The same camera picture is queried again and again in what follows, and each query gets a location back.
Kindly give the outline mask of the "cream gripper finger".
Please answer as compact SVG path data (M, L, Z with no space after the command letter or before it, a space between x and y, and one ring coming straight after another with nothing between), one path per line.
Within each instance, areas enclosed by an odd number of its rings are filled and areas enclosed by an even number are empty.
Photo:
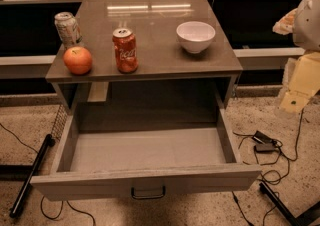
M289 58L279 93L279 108L300 113L320 90L320 53L308 52L298 59Z

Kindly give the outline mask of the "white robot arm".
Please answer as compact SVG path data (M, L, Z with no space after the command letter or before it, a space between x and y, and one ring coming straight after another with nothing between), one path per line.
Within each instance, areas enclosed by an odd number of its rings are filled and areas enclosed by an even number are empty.
M278 34L293 34L296 46L305 50L285 65L279 108L300 113L320 90L320 0L302 0L273 27Z

